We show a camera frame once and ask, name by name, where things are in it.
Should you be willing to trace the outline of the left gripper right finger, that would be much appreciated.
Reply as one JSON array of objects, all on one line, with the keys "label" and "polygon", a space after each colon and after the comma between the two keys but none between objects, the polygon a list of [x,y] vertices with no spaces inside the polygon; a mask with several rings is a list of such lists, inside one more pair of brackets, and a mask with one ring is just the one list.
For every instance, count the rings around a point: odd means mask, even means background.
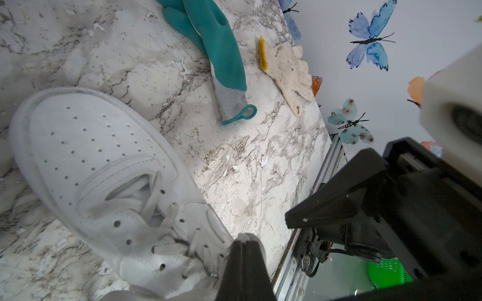
[{"label": "left gripper right finger", "polygon": [[253,241],[246,242],[246,271],[245,279],[245,300],[276,300],[271,282],[267,274],[264,257],[260,244]]}]

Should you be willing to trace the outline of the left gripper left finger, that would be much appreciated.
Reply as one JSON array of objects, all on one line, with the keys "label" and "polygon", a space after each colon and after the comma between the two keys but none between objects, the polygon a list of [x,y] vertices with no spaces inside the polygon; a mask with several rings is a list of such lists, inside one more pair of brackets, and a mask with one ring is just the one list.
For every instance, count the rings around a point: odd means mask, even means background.
[{"label": "left gripper left finger", "polygon": [[218,290],[216,301],[244,300],[246,242],[234,241]]}]

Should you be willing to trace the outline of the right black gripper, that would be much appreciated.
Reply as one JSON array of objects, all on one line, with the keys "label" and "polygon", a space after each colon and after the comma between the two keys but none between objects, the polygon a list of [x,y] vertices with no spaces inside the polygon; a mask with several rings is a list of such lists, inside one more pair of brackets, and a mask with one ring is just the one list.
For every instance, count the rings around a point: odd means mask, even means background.
[{"label": "right black gripper", "polygon": [[413,279],[357,300],[481,299],[481,188],[414,139],[361,150],[318,196],[315,227],[363,218]]}]

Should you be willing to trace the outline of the white sneaker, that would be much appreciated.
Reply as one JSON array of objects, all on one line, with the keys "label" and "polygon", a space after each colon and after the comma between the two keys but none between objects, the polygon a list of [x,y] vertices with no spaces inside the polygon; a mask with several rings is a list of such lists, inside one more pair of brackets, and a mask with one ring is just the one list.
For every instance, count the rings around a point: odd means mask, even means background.
[{"label": "white sneaker", "polygon": [[37,92],[10,122],[15,161],[43,204],[128,290],[105,300],[215,300],[234,238],[169,142],[101,92]]}]

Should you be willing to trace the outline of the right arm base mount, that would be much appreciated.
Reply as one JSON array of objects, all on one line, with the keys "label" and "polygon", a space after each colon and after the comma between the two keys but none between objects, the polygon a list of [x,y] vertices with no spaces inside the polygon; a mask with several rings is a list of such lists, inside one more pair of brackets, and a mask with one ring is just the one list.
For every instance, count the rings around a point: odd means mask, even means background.
[{"label": "right arm base mount", "polygon": [[309,277],[314,277],[318,267],[335,253],[372,263],[395,258],[381,234],[369,222],[305,228],[294,248],[295,260]]}]

